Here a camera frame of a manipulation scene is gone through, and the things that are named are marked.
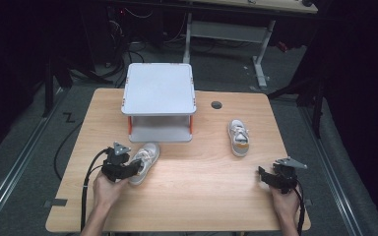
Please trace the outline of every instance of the gray carpet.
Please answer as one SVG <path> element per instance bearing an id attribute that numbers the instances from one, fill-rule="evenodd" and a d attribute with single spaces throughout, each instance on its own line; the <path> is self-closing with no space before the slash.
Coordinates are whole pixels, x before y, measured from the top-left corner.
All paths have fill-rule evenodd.
<path id="1" fill-rule="evenodd" d="M 133 47 L 135 50 L 143 48 L 141 44 Z M 262 93 L 281 89 L 289 83 L 306 50 L 299 48 L 282 53 L 276 48 L 268 48 L 263 68 L 265 74 L 270 77 L 269 86 L 267 89 L 259 89 L 250 58 L 250 54 L 254 55 L 251 49 L 254 47 L 254 44 L 238 48 L 223 46 L 208 52 L 205 52 L 209 50 L 205 45 L 194 48 L 191 64 L 195 89 Z M 146 62 L 181 62 L 183 57 L 181 48 L 157 49 L 147 46 L 139 53 Z M 141 58 L 133 56 L 132 59 L 134 62 L 140 62 Z M 116 75 L 110 79 L 115 81 L 118 77 L 119 75 Z M 54 171 L 54 157 L 63 141 L 79 127 L 61 146 L 56 156 L 56 169 L 62 175 L 79 133 L 80 122 L 84 120 L 94 90 L 100 87 L 101 85 L 92 81 L 76 80 L 70 90 L 62 92 L 66 94 L 65 97 L 60 101 L 53 116 L 47 120 L 46 128 L 35 144 L 23 175 L 0 211 L 0 235 L 55 235 L 45 229 L 45 221 L 50 211 L 45 203 L 55 197 L 60 183 Z M 36 94 L 33 105 L 14 123 L 11 132 L 0 146 L 0 185 L 34 128 L 42 122 L 43 104 L 42 88 Z M 319 149 L 300 108 L 296 107 L 290 96 L 272 100 L 271 104 L 287 153 L 309 167 L 307 170 L 298 170 L 312 223 L 310 230 L 304 231 L 303 235 L 350 235 L 324 174 Z M 378 212 L 347 157 L 326 105 L 321 134 L 320 142 L 349 197 L 362 235 L 378 235 Z M 199 234 L 216 235 L 205 232 Z M 281 232 L 251 232 L 249 235 L 281 235 Z"/>

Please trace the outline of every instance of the dark background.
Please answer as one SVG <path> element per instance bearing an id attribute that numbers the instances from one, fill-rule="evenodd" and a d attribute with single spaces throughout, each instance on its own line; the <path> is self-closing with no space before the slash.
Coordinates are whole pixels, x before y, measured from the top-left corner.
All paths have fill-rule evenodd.
<path id="1" fill-rule="evenodd" d="M 280 20 L 271 45 L 281 41 L 288 47 L 308 46 L 291 83 L 307 78 L 324 82 L 324 95 L 349 157 L 378 206 L 378 1 L 315 3 L 319 16 L 344 21 L 317 26 Z M 112 58 L 111 50 L 101 46 L 109 43 L 99 43 L 109 41 L 107 30 L 91 26 L 105 17 L 104 11 L 103 6 L 89 3 L 79 7 L 67 1 L 0 0 L 0 142 L 31 104 L 51 55 L 62 55 L 88 70 Z M 128 22 L 127 26 L 161 47 L 162 32 L 179 28 L 180 21 L 170 19 L 181 19 L 181 15 L 156 10 L 154 21 Z"/>

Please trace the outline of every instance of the human hand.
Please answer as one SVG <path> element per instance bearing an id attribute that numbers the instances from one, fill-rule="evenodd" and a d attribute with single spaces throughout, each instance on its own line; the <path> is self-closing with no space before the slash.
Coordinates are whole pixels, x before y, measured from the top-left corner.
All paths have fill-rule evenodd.
<path id="1" fill-rule="evenodd" d="M 283 236 L 298 235 L 294 218 L 299 209 L 299 198 L 294 191 L 282 194 L 280 189 L 269 186 L 273 196 L 273 205 L 278 215 Z"/>
<path id="2" fill-rule="evenodd" d="M 128 179 L 114 183 L 99 171 L 94 179 L 94 207 L 110 210 L 118 201 L 127 183 Z"/>

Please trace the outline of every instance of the wooden table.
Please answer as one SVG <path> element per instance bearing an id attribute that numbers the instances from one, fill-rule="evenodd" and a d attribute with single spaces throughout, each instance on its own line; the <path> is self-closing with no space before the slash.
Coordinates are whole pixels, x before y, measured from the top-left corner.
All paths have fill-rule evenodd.
<path id="1" fill-rule="evenodd" d="M 82 185 L 95 155 L 117 141 L 132 156 L 143 144 L 128 140 L 127 117 L 120 111 L 123 89 L 94 93 L 82 130 L 46 222 L 51 232 L 80 231 Z M 211 106 L 213 101 L 221 109 Z M 127 186 L 104 230 L 119 231 L 260 231 L 279 230 L 272 198 L 256 172 L 270 170 L 286 157 L 268 98 L 258 93 L 196 91 L 193 140 L 160 144 L 160 157 L 140 186 Z M 245 157 L 232 154 L 227 133 L 231 119 L 241 119 L 250 135 Z M 106 158 L 101 156 L 95 166 Z M 87 214 L 93 191 L 88 193 Z M 305 215 L 303 229 L 310 228 Z"/>

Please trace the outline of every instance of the person's right hand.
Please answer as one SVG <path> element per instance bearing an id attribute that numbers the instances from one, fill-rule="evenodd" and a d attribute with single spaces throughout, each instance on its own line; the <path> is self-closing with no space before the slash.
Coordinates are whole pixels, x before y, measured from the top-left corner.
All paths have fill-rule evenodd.
<path id="1" fill-rule="evenodd" d="M 299 209 L 299 198 L 294 191 L 282 194 L 280 189 L 269 186 L 273 196 L 273 206 L 278 215 L 283 236 L 296 236 L 295 216 Z"/>

